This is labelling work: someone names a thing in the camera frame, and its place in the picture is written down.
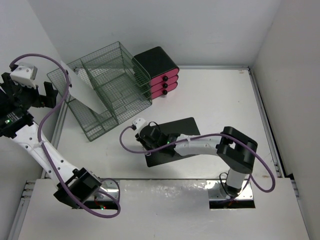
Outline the white clipboard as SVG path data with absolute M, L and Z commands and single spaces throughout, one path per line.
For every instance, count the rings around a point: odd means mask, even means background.
M 71 68 L 62 60 L 60 61 L 60 64 L 63 69 L 68 72 L 70 95 L 94 113 L 98 115 L 105 113 L 107 107 L 93 89 L 90 83 L 89 74 L 86 72 L 85 68 L 83 66 Z

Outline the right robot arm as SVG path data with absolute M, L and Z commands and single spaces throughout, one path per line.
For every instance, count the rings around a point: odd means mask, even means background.
M 221 187 L 231 198 L 238 196 L 246 175 L 253 172 L 258 143 L 231 126 L 224 127 L 223 136 L 166 134 L 143 118 L 135 119 L 132 126 L 136 140 L 147 150 L 148 167 L 195 155 L 218 156 L 229 166 Z

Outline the black clipboard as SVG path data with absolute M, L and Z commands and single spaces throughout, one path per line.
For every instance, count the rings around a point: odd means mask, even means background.
M 171 121 L 167 123 L 162 123 L 159 125 L 159 128 L 166 135 L 168 134 L 184 134 L 189 136 L 200 135 L 198 126 L 193 117 L 184 118 L 184 119 Z M 167 153 L 164 153 L 164 149 L 163 149 L 155 153 L 152 153 L 151 155 L 146 155 L 145 160 L 146 160 L 147 166 L 151 168 L 151 167 L 175 162 L 175 161 L 193 157 L 193 156 L 194 154 L 186 155 L 186 156 L 180 156 L 177 153 L 175 153 L 174 155 L 167 154 Z

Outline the pink top drawer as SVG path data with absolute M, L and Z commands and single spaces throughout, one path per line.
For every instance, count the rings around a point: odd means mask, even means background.
M 153 77 L 150 80 L 150 86 L 152 87 L 152 86 L 157 85 L 161 82 L 166 82 L 168 79 L 176 76 L 179 73 L 179 71 L 180 71 L 179 68 L 174 68 L 170 71 L 161 73 L 160 75 Z

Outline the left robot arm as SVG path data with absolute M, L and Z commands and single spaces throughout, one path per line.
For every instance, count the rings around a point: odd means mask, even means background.
M 101 181 L 85 168 L 69 163 L 44 136 L 29 108 L 56 106 L 58 91 L 50 82 L 44 83 L 45 95 L 37 87 L 14 82 L 9 73 L 1 75 L 0 135 L 20 145 L 53 180 L 54 197 L 61 203 L 78 209 L 100 189 Z

